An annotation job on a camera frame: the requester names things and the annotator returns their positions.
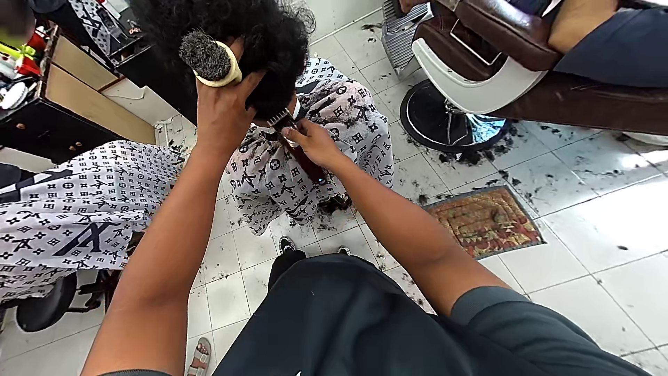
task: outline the barber's hand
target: barber's hand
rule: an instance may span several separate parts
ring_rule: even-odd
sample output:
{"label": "barber's hand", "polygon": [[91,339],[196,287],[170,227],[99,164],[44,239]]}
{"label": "barber's hand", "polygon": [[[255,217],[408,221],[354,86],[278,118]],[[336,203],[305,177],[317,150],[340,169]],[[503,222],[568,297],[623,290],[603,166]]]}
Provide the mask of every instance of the barber's hand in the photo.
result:
{"label": "barber's hand", "polygon": [[335,173],[336,167],[350,162],[350,158],[336,146],[327,129],[307,119],[300,120],[297,127],[299,132],[291,128],[284,128],[281,132],[287,139],[298,143],[316,165]]}
{"label": "barber's hand", "polygon": [[[243,38],[225,41],[236,59],[241,59]],[[231,155],[241,144],[251,126],[256,110],[246,109],[248,95],[265,75],[253,72],[237,84],[211,88],[199,80],[197,83],[197,146],[212,153]]]}

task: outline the hair clipper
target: hair clipper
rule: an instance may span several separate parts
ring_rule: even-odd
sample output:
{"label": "hair clipper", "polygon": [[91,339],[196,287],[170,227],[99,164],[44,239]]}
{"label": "hair clipper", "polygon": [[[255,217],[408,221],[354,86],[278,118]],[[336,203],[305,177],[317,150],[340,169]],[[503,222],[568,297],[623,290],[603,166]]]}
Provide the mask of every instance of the hair clipper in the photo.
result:
{"label": "hair clipper", "polygon": [[290,114],[290,111],[288,111],[287,108],[284,109],[276,116],[270,118],[268,123],[276,130],[281,143],[290,151],[290,154],[292,154],[297,163],[301,166],[304,172],[306,172],[309,179],[319,185],[325,184],[327,182],[325,170],[309,159],[304,153],[304,150],[297,143],[288,140],[281,133],[281,130],[286,126],[297,130],[297,125],[295,124],[296,121]]}

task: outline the sandal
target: sandal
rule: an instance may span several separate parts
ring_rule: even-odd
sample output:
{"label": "sandal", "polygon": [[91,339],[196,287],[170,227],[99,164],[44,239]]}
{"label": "sandal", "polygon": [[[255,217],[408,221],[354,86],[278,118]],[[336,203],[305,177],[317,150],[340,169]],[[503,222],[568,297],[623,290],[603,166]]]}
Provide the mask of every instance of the sandal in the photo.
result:
{"label": "sandal", "polygon": [[[204,354],[200,349],[204,349],[207,354]],[[208,339],[202,337],[197,341],[197,347],[195,347],[195,354],[193,355],[193,360],[188,367],[188,376],[204,376],[206,373],[206,368],[208,367],[208,362],[211,355],[211,344]],[[203,367],[195,367],[195,362],[204,363]]]}

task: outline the barber's left hand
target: barber's left hand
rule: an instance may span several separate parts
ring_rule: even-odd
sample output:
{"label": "barber's left hand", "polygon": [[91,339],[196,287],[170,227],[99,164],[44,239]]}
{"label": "barber's left hand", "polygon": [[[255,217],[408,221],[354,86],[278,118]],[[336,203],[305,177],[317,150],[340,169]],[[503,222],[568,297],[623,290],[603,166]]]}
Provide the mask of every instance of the barber's left hand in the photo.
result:
{"label": "barber's left hand", "polygon": [[[243,38],[226,41],[237,60],[243,55]],[[229,157],[241,144],[251,126],[256,110],[246,109],[246,99],[264,77],[253,72],[237,84],[211,88],[197,84],[197,146],[211,153]]]}

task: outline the round black chair base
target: round black chair base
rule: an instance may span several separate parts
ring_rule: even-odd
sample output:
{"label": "round black chair base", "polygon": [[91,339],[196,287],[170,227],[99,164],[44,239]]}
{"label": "round black chair base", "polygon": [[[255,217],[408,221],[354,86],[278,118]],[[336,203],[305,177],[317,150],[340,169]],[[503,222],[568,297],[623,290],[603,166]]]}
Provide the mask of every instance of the round black chair base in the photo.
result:
{"label": "round black chair base", "polygon": [[467,114],[451,105],[429,80],[424,80],[403,98],[401,125],[410,137],[428,148],[445,153],[467,153],[497,143],[510,122]]}

